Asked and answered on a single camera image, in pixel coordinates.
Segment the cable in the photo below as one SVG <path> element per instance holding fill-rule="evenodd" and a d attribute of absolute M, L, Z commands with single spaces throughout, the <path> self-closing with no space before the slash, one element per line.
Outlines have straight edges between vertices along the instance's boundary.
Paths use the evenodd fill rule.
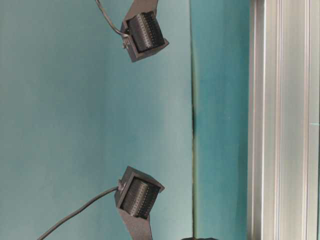
<path fill-rule="evenodd" d="M 49 234 L 51 234 L 54 230 L 56 230 L 58 227 L 60 227 L 62 224 L 64 224 L 66 221 L 70 220 L 74 216 L 81 213 L 83 210 L 85 210 L 87 207 L 89 207 L 91 204 L 93 204 L 95 201 L 99 200 L 100 198 L 104 197 L 105 195 L 117 190 L 118 187 L 110 188 L 107 191 L 104 191 L 100 193 L 98 196 L 95 196 L 90 201 L 88 201 L 85 205 L 80 207 L 78 210 L 74 211 L 73 213 L 69 214 L 68 216 L 64 217 L 60 221 L 58 221 L 54 226 L 52 226 L 48 231 L 46 231 L 44 234 L 42 234 L 37 240 L 43 240 L 45 239 Z"/>
<path fill-rule="evenodd" d="M 96 4 L 98 5 L 100 11 L 102 12 L 105 20 L 108 22 L 108 24 L 110 25 L 110 27 L 117 33 L 119 34 L 120 36 L 122 36 L 123 38 L 127 38 L 129 37 L 128 34 L 125 34 L 123 32 L 121 32 L 120 30 L 118 30 L 116 28 L 116 26 L 113 24 L 113 22 L 111 21 L 110 17 L 108 16 L 108 14 L 106 13 L 106 11 L 104 10 L 104 8 L 102 7 L 102 4 L 100 2 L 100 0 L 95 0 Z"/>

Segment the teal backdrop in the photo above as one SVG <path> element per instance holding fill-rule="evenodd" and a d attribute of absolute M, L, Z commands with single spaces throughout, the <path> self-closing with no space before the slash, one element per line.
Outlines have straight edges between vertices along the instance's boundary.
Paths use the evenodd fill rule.
<path fill-rule="evenodd" d="M 132 0 L 102 3 L 120 27 Z M 36 239 L 128 165 L 166 187 L 155 240 L 246 238 L 249 0 L 160 0 L 157 19 L 170 45 L 131 63 L 94 0 L 0 1 L 0 239 Z M 48 240 L 129 240 L 112 195 Z"/>
<path fill-rule="evenodd" d="M 191 0 L 194 229 L 247 239 L 249 0 Z"/>
<path fill-rule="evenodd" d="M 120 27 L 132 1 L 102 2 Z M 171 45 L 132 64 L 94 0 L 0 1 L 0 239 L 35 240 L 127 165 L 166 187 L 154 239 L 192 236 L 189 3 L 158 20 Z M 130 235 L 108 195 L 50 239 Z"/>

